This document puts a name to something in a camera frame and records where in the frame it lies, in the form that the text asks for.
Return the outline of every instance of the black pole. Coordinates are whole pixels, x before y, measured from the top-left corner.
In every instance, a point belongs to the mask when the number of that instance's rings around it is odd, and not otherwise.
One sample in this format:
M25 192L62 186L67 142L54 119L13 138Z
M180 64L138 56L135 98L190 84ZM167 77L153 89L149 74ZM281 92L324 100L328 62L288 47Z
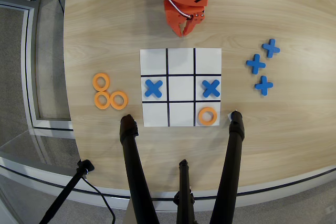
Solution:
M88 174L90 171L94 170L95 167L91 164L89 160L79 161L77 172L66 185L66 187L61 191L58 197L55 199L54 203L46 211L40 224L47 224L51 221L54 215L57 213L58 209L62 206L63 202L67 199L73 188L77 185L78 181L84 174Z
M194 196L190 190L189 167L187 160L182 160L180 166L180 191L174 197L177 204L177 224L196 224L194 213Z
M159 224L136 147L135 137L139 135L136 124L133 117L127 115L121 119L120 125L120 142L124 151L136 222L138 224Z
M231 118L225 162L210 224L231 224L235 211L242 156L241 146L245 137L245 130L243 117L238 111L234 111Z

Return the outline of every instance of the game piece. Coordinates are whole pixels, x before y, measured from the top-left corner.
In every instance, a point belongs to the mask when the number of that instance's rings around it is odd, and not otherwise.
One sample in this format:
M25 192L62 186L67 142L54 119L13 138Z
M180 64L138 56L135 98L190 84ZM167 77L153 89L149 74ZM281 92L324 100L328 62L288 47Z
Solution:
M267 58L272 58L274 52L280 52L280 48L275 46L275 39L270 39L269 44L263 44L263 48L267 50Z
M99 97L101 95L106 98L106 104L101 104L101 102L99 101ZM94 96L94 103L95 103L96 107L101 109L101 110L107 109L108 106L110 106L110 95L106 91L99 91Z
M256 89L260 89L262 95L267 95L267 89L270 89L273 87L273 83L272 82L267 82L267 77L266 76L261 76L261 83L256 84L255 88Z
M159 87L161 87L163 84L162 81L157 81L156 84L154 84L151 80L146 81L146 85L148 86L148 90L145 93L146 97L149 97L151 94L155 94L156 97L160 98L162 96L162 93L159 90Z
M116 95L120 95L120 96L123 98L124 102L123 102L122 105L118 105L118 104L114 101L114 98L116 97ZM122 91L116 91L116 92L113 92L113 93L112 93L111 98L110 98L110 103L111 103L111 106L112 106L113 108L115 108L116 110L122 110L122 109L124 109L124 108L127 106L127 104L128 104L128 97L127 97L127 95L126 95L124 92L122 92Z
M258 74L259 68L265 68L266 64L263 62L260 62L260 55L255 54L253 60L246 61L246 65L252 67L252 73Z
M211 84L208 81L203 81L202 84L206 87L206 90L203 93L205 98L209 97L209 95L214 94L215 97L219 97L220 93L216 90L219 85L218 80L214 80Z
M98 85L98 78L101 77L105 80L105 85L104 87L100 87ZM92 81L93 87L97 90L97 91L105 91L106 89L109 88L110 85L110 77L105 74L105 73L98 73L94 76L93 81Z
M203 115L204 115L205 112L210 112L212 114L212 119L210 121L205 121L203 119ZM205 126L211 126L217 120L217 112L211 107L202 108L201 111L198 114L198 120L199 120L200 123L202 123Z

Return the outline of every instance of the black grid line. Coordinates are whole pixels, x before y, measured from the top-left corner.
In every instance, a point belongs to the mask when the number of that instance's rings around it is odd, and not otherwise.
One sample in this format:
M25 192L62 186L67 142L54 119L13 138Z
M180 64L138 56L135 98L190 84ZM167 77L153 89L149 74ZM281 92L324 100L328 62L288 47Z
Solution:
M169 103L191 103L191 102L221 102L220 100L190 100L190 101L172 101L170 100ZM142 103L168 103L167 101L142 101Z
M194 48L194 120L193 125L196 126L196 48Z
M166 74L142 74L141 77L166 77ZM168 74L168 76L222 76L220 73L182 73L182 74Z
M166 48L166 86L167 86L167 119L168 127L170 127L170 107L169 107L169 69L168 69L168 48Z

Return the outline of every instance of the orange ring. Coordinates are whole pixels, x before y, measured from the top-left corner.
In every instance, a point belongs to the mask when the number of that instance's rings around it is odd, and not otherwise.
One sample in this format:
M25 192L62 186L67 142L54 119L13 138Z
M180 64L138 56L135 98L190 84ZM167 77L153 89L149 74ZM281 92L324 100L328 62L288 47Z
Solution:
M104 87L100 87L98 85L98 78L101 77L105 80L105 86ZM93 87L97 90L97 91L105 91L106 89L109 88L110 85L110 77L105 74L105 73L98 73L95 75L95 77L93 78L92 81Z
M210 121L205 121L203 119L203 114L205 112L210 112L212 113L212 119ZM201 111L199 112L198 114L198 120L200 123L202 123L203 125L205 126L211 126L213 125L216 120L217 120L217 112L213 109L213 108L210 108L210 107L205 107L205 108L202 108Z
M101 95L104 96L107 100L106 104L104 105L101 104L100 101L98 100L98 97L100 97ZM110 106L110 95L106 91L97 92L96 95L94 96L94 103L97 106L97 108L101 110L107 109Z
M116 97L116 95L120 95L123 99L124 99L124 103L122 105L118 105L115 101L114 101L114 97ZM122 92L122 91L116 91L116 92L113 92L112 95L111 95L111 98L110 98L110 103L111 103L111 106L113 108L115 108L116 110L122 110L124 109L127 104L128 104L128 97L127 95Z

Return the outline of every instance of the blue x piece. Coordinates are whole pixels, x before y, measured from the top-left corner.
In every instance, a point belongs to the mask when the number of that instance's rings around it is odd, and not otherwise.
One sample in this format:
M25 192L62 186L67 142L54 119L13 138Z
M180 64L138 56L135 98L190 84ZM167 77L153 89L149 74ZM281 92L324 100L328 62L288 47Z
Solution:
M273 53L280 52L280 48L277 48L275 46L275 39L270 39L269 40L269 44L263 44L263 48L268 51L267 52L267 58L272 58L273 57Z
M262 95L267 95L267 89L273 88L272 82L267 82L266 76L261 76L261 83L255 85L256 89L260 89Z
M159 90L159 87L162 86L162 81L157 81L156 84L154 84L151 80L148 79L146 81L146 85L148 86L148 90L145 93L146 97L149 97L151 94L155 94L158 98L162 96L162 93Z
M258 74L259 68L266 67L265 63L260 62L260 55L254 55L254 59L246 61L246 65L252 67L253 74Z
M219 85L218 80L214 80L211 84L208 81L203 81L202 84L206 87L206 90L203 93L205 98L209 97L209 95L214 94L215 97L219 97L220 93L216 90Z

